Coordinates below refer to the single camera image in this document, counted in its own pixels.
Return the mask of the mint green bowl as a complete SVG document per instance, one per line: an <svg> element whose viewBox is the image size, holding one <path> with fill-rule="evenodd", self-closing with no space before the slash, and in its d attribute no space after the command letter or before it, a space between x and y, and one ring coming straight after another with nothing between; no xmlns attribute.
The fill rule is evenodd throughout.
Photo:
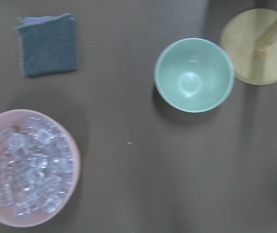
<svg viewBox="0 0 277 233"><path fill-rule="evenodd" d="M234 85L226 52L202 38L185 38L165 48L154 67L156 89L170 106L201 113L222 104Z"/></svg>

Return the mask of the pink bowl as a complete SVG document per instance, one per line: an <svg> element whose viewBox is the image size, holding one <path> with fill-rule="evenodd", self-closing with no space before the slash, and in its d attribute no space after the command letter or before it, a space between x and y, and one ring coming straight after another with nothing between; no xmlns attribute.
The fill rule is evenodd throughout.
<svg viewBox="0 0 277 233"><path fill-rule="evenodd" d="M34 111L34 110L27 110L27 109L15 109L6 111L3 113L0 113L0 130L6 126L9 125L21 125L22 121L27 117L42 117L45 118L48 121L51 121L53 124L55 124L58 129L65 135L69 148L73 155L73 182L71 187L69 188L69 193L67 197L65 198L64 202L61 204L61 206L52 214L45 213L43 211L39 211L35 213L32 216L29 217L22 217L22 218L16 218L13 215L13 211L11 207L0 207L0 223L11 226L11 227L18 227L18 228L27 228L27 227L33 227L40 224L43 224L53 217L55 217L67 204L69 199L71 198L72 194L74 193L76 186L78 184L80 173L81 173L81 156L78 149L78 146L76 144L76 141L72 137L72 135L68 132L66 128L64 128L60 123L55 121L54 119L50 118L49 116ZM4 150L5 146L1 142L0 139L0 153Z"/></svg>

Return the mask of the clear ice cubes pile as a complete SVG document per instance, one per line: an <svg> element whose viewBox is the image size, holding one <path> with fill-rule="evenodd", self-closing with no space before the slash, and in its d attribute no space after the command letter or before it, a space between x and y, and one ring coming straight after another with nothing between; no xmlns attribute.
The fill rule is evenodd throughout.
<svg viewBox="0 0 277 233"><path fill-rule="evenodd" d="M0 207L11 207L16 218L56 212L73 183L66 136L51 121L31 116L3 128L0 139Z"/></svg>

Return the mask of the grey folded cloth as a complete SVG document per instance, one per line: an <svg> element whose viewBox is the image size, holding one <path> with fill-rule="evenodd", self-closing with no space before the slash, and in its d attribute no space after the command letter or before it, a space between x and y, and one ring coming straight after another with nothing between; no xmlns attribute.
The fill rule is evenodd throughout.
<svg viewBox="0 0 277 233"><path fill-rule="evenodd" d="M13 31L18 35L23 75L37 77L78 69L76 20L70 13L25 17Z"/></svg>

